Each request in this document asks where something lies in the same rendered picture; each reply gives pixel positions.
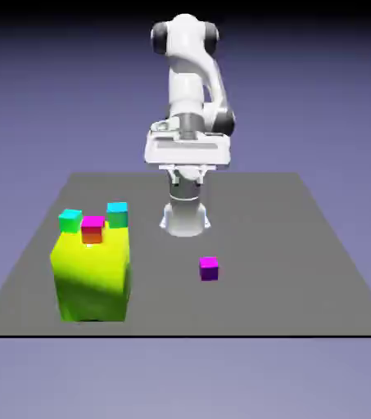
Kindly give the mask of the small magenta-orange cube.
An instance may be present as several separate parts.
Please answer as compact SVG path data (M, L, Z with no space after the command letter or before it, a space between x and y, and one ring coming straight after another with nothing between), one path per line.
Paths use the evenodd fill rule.
M102 243L104 216L84 216L80 230L82 242L86 245Z

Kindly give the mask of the small cyan cube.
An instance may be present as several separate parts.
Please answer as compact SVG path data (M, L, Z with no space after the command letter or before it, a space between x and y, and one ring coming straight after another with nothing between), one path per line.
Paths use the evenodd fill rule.
M64 209L58 216L59 228L64 233L77 233L83 220L83 212L79 209Z
M109 228L126 228L129 225L128 204L124 201L110 202L106 206Z

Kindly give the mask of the small purple cube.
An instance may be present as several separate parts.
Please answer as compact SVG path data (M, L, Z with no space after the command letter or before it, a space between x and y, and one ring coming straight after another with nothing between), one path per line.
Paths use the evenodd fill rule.
M199 259L199 273L203 281L217 281L219 261L216 256L204 256Z

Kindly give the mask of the large yellow-green box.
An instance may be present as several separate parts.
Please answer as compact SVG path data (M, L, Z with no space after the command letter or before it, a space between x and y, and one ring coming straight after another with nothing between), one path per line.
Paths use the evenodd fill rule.
M82 234L63 232L50 260L63 322L123 322L131 290L129 229L102 231L102 242L85 244Z

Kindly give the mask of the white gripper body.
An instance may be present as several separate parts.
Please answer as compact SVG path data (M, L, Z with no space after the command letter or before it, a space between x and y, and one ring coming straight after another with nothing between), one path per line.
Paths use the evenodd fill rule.
M196 139L183 140L176 131L149 132L144 160L155 165L228 166L231 161L230 137L197 132Z

